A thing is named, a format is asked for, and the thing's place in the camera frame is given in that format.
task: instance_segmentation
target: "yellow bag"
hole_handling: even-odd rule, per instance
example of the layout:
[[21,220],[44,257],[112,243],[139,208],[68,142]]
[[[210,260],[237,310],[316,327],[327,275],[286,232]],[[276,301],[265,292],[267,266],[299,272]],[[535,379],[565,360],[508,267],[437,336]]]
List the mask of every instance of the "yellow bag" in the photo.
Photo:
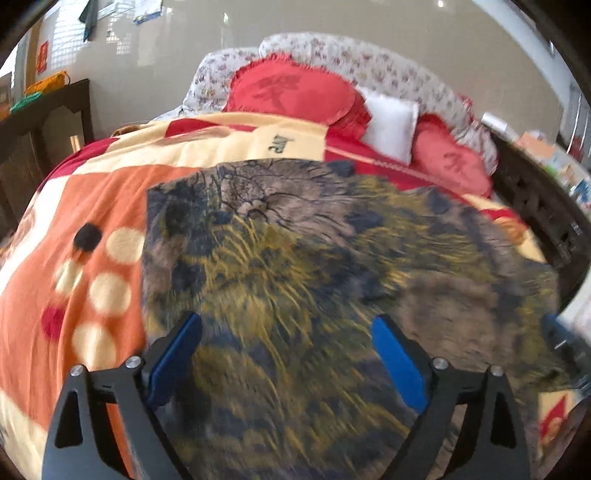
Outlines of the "yellow bag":
[[66,85],[66,78],[68,79],[67,84],[69,85],[70,76],[65,70],[62,70],[61,72],[51,75],[50,77],[47,77],[46,79],[31,85],[27,90],[25,90],[25,96],[37,92],[46,95],[55,90],[59,90]]

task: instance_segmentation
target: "pillow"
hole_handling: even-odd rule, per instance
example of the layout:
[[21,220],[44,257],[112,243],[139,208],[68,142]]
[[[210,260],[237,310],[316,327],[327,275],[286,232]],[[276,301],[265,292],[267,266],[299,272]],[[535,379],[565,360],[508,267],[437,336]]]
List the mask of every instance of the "pillow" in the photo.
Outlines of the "pillow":
[[205,56],[195,72],[182,107],[186,111],[220,112],[236,71],[258,58],[258,48],[226,48]]
[[492,192],[484,161],[457,143],[437,115],[419,119],[411,167],[451,183],[458,193],[489,197]]
[[359,140],[371,117],[363,98],[343,77],[273,54],[236,72],[225,112],[274,113],[330,125]]
[[469,112],[454,90],[414,60],[355,38],[314,32],[281,33],[263,39],[261,58],[285,52],[294,60],[323,66],[350,82],[419,102],[421,114],[435,113],[454,134],[470,125]]
[[381,95],[368,88],[357,90],[365,98],[372,117],[361,140],[381,154],[410,165],[418,103]]

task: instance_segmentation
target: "red pillow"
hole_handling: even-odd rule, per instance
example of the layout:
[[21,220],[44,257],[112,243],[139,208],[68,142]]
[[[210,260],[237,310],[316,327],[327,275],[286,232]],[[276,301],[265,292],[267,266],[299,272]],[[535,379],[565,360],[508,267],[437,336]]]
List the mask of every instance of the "red pillow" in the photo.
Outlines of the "red pillow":
[[437,115],[419,118],[410,166],[445,180],[459,193],[480,197],[489,197],[492,193],[492,182],[482,158],[458,144]]
[[341,135],[361,139],[371,120],[363,97],[343,77],[321,67],[271,54],[236,72],[225,112],[259,112],[330,125]]

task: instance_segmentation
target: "polka dot pattern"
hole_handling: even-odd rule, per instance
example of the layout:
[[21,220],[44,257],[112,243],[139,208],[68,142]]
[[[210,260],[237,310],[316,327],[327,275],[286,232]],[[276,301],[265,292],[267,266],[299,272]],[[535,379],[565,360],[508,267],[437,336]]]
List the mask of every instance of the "polka dot pattern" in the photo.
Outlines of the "polka dot pattern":
[[113,368],[117,348],[111,334],[98,323],[82,323],[72,335],[72,348],[90,371]]
[[107,255],[115,262],[134,264],[142,257],[144,238],[135,228],[118,228],[107,239]]
[[41,314],[41,328],[49,340],[58,341],[66,311],[59,307],[46,307]]
[[88,296],[97,312],[122,315],[131,302],[131,287],[115,273],[101,273],[90,284]]
[[74,237],[74,247],[83,252],[92,252],[103,238],[103,233],[93,223],[85,223]]
[[74,260],[66,260],[55,274],[56,292],[71,295],[82,278],[82,265]]

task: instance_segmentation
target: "blue gripper pad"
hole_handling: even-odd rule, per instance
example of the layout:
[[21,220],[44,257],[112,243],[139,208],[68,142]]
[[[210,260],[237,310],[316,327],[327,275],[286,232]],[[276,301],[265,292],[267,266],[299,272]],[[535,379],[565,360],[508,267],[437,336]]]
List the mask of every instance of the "blue gripper pad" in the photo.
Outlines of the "blue gripper pad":
[[148,350],[144,370],[148,378],[144,379],[147,390],[144,400],[147,406],[155,410],[168,403],[179,380],[187,374],[193,352],[201,342],[203,322],[193,312],[187,312],[178,325],[166,336],[157,340]]
[[425,382],[413,360],[380,317],[372,324],[374,349],[380,355],[394,386],[407,406],[419,415],[425,411],[428,398]]

